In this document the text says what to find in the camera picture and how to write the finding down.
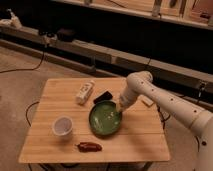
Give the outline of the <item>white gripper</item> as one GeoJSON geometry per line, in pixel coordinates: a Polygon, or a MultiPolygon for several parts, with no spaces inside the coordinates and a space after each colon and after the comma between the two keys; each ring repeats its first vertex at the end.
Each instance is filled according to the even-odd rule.
{"type": "Polygon", "coordinates": [[[116,111],[122,112],[122,109],[127,109],[132,106],[138,98],[138,94],[129,87],[125,87],[120,93],[119,103],[116,103],[116,111]]]}

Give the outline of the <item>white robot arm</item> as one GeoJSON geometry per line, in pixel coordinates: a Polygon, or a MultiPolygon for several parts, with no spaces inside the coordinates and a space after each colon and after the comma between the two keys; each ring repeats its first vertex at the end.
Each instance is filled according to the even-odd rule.
{"type": "Polygon", "coordinates": [[[200,138],[195,171],[213,171],[213,112],[155,86],[152,81],[149,71],[129,74],[119,95],[117,110],[127,110],[140,95],[148,97],[200,138]]]}

